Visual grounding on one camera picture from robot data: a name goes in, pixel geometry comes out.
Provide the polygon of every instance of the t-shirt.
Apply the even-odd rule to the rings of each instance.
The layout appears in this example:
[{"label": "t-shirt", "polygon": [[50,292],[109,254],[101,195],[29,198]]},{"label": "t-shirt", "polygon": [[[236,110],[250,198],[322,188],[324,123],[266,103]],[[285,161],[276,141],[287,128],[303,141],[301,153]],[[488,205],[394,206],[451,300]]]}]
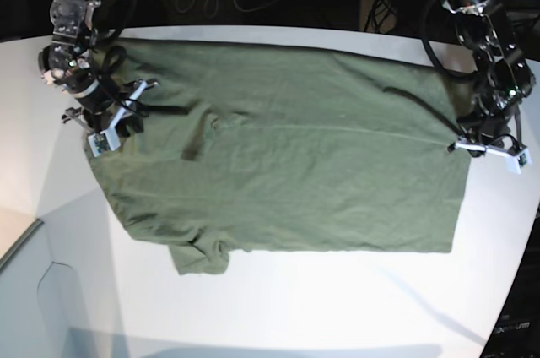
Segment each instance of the t-shirt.
[{"label": "t-shirt", "polygon": [[468,88],[430,68],[325,50],[121,41],[123,82],[157,78],[144,133],[89,163],[121,224],[180,274],[231,250],[449,252],[469,156],[396,87],[452,121]]}]

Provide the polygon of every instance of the black cable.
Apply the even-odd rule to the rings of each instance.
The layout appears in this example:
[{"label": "black cable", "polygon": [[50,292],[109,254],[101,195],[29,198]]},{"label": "black cable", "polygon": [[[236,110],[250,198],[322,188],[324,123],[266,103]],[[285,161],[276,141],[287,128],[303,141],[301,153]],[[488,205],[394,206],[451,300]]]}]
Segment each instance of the black cable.
[{"label": "black cable", "polygon": [[372,26],[375,26],[374,25],[374,17],[376,16],[376,10],[382,5],[382,1],[381,0],[374,0],[373,1],[373,6],[371,6],[371,10],[370,12],[368,13],[368,19],[366,20],[365,22],[365,26],[364,26],[364,33],[368,31],[369,27],[370,27],[370,24]]},{"label": "black cable", "polygon": [[519,145],[522,146],[523,133],[521,131],[521,111],[519,106],[516,106],[516,110],[514,112],[514,120],[516,120],[516,139]]},{"label": "black cable", "polygon": [[375,16],[381,16],[385,11],[388,11],[385,6],[385,0],[381,0],[381,3],[378,6],[380,7],[380,9],[378,12],[375,13]]},{"label": "black cable", "polygon": [[394,11],[394,8],[391,6],[392,5],[392,0],[390,1],[390,4],[388,4],[388,2],[386,0],[383,1],[382,4],[391,12],[391,14],[393,14],[394,16],[397,17],[396,11]]},{"label": "black cable", "polygon": [[492,139],[489,143],[485,145],[493,145],[497,143],[498,141],[502,140],[503,138],[509,138],[510,140],[512,140],[512,147],[514,149],[519,149],[521,147],[520,142],[511,134],[501,134],[500,136],[495,137],[494,139]]},{"label": "black cable", "polygon": [[108,46],[114,40],[120,37],[120,34],[124,31],[124,29],[126,29],[127,25],[129,24],[133,15],[135,14],[135,9],[137,9],[137,1],[138,0],[130,0],[129,8],[126,11],[126,15],[121,20],[121,23],[115,28],[115,31],[113,31],[111,35],[109,35],[108,37],[100,41],[101,45]]},{"label": "black cable", "polygon": [[513,25],[514,27],[524,27],[526,28],[525,32],[530,33],[536,27],[538,22],[540,22],[540,14],[534,18],[517,20]]},{"label": "black cable", "polygon": [[428,113],[430,113],[434,118],[436,118],[439,122],[444,124],[446,127],[448,127],[456,136],[462,136],[463,131],[456,126],[454,123],[452,123],[450,120],[446,118],[445,115],[443,115],[441,112],[437,111],[432,105],[429,103],[423,101],[422,99],[418,98],[416,95],[411,94],[410,92],[407,92],[406,90],[399,89],[399,88],[393,88],[391,86],[387,86],[383,88],[382,90],[385,93],[393,94],[401,96],[405,99],[409,99],[410,101],[416,103],[420,107],[424,108]]},{"label": "black cable", "polygon": [[238,0],[233,0],[233,4],[235,5],[236,10],[238,10],[239,12],[242,12],[243,14],[250,14],[253,12],[258,12],[259,10],[270,8],[271,6],[275,5],[279,1],[281,0],[271,0],[271,1],[263,3],[262,5],[256,6],[254,8],[248,8],[248,9],[242,8],[240,4],[238,3]]},{"label": "black cable", "polygon": [[469,84],[477,79],[478,72],[465,74],[465,75],[458,75],[456,73],[453,73],[447,70],[442,65],[439,58],[437,58],[435,52],[433,51],[433,47],[429,43],[429,37],[428,37],[428,31],[427,31],[428,17],[431,12],[431,9],[438,2],[439,0],[429,0],[425,4],[424,9],[422,10],[422,14],[420,15],[420,38],[422,39],[422,44],[424,45],[425,52],[428,55],[429,60],[431,61],[431,63],[433,64],[433,66],[435,67],[438,73],[440,73],[444,77],[447,77],[449,80],[457,84]]},{"label": "black cable", "polygon": [[[380,34],[381,33],[381,27],[386,22],[386,20],[393,14],[392,8],[386,3],[386,0],[381,0],[381,6],[384,8],[380,11],[375,13],[371,18],[371,23],[373,25],[373,29],[375,33]],[[384,14],[381,21],[378,20],[378,18]]]},{"label": "black cable", "polygon": [[105,54],[101,66],[97,69],[93,69],[96,78],[100,81],[100,86],[103,89],[103,92],[107,95],[107,97],[109,97],[110,100],[112,100],[118,106],[123,107],[126,111],[129,111],[130,113],[142,118],[148,117],[150,113],[177,116],[185,116],[189,114],[191,108],[185,106],[146,105],[140,100],[127,99],[132,104],[136,105],[134,107],[130,107],[125,104],[124,100],[119,98],[117,95],[114,95],[112,92],[120,91],[120,87],[116,84],[114,79],[112,79],[112,74],[118,71],[126,59],[126,49],[122,46],[114,46]]}]

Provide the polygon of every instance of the white table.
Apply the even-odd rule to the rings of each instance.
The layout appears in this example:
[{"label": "white table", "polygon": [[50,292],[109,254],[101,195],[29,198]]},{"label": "white table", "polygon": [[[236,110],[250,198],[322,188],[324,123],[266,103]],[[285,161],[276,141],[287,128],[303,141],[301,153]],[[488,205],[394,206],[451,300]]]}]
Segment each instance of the white table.
[{"label": "white table", "polygon": [[[430,65],[419,41],[346,31],[191,26],[124,36],[320,47]],[[53,260],[78,272],[80,286],[59,279],[63,292],[84,300],[86,312],[73,314],[73,326],[88,330],[98,351],[120,348],[112,334],[125,334],[125,356],[168,348],[188,358],[480,355],[540,201],[540,89],[522,108],[536,164],[517,176],[494,156],[472,162],[451,254],[233,252],[226,274],[180,277],[166,247],[133,241],[121,228],[80,151],[79,127],[60,129],[69,98],[42,84],[35,61],[47,42],[0,45],[0,133],[13,137],[0,150],[0,184],[12,188],[0,193],[0,206],[46,222]],[[434,47],[448,68],[471,70],[461,47]],[[540,76],[540,63],[531,66]],[[289,353],[242,355],[233,347]]]}]

